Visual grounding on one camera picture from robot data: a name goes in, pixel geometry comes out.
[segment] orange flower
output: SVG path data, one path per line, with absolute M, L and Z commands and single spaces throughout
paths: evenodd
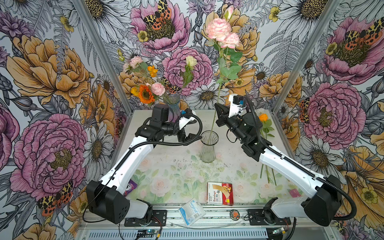
M 155 101 L 151 90 L 147 85 L 141 85 L 139 90 L 139 98 L 142 103 L 152 103 Z
M 268 115 L 263 113 L 259 116 L 260 121 L 265 122 L 268 120 Z

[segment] surgical mask package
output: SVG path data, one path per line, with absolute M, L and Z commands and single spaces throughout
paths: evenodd
M 187 227 L 191 226 L 194 222 L 205 215 L 205 211 L 201 204 L 195 199 L 191 199 L 184 206 L 179 209 L 181 216 Z

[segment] clear glass vase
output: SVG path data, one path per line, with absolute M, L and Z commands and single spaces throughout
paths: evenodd
M 175 122 L 180 116 L 180 97 L 178 94 L 170 94 L 164 98 L 164 102 L 169 106 L 168 122 Z
M 205 131 L 201 134 L 203 147 L 200 151 L 200 159 L 203 162 L 210 163 L 216 158 L 215 144 L 218 142 L 218 135 L 214 131 Z

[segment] floral tablecloth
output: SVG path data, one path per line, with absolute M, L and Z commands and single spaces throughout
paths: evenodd
M 203 131 L 212 125 L 214 110 L 196 110 L 203 122 Z M 133 114 L 128 133 L 123 142 L 119 155 L 130 145 L 134 133 L 150 117 L 152 111 L 136 110 Z M 186 126 L 186 133 L 196 133 L 198 124 Z M 214 131 L 219 136 L 215 146 L 216 159 L 212 163 L 204 163 L 199 154 L 202 148 L 200 141 L 189 146 L 170 147 L 158 145 L 140 164 L 132 180 L 138 187 L 128 194 L 129 199 L 143 199 L 152 204 L 181 204 L 195 197 L 201 203 L 207 202 L 207 182 L 229 182 L 233 184 L 234 203 L 265 203 L 272 197 L 290 198 L 302 193 L 292 182 L 272 169 L 248 157 L 241 149 L 239 141 L 230 143 L 225 136 L 227 127 L 219 128 L 216 124 Z M 276 130 L 275 137 L 268 140 L 285 152 L 283 143 Z M 233 141 L 235 136 L 229 132 L 228 137 Z M 166 137 L 165 141 L 177 142 L 175 136 Z

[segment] orange sunflower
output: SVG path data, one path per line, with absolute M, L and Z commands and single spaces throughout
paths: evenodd
M 147 85 L 140 86 L 139 98 L 140 101 L 145 104 L 150 104 L 155 101 L 152 92 Z

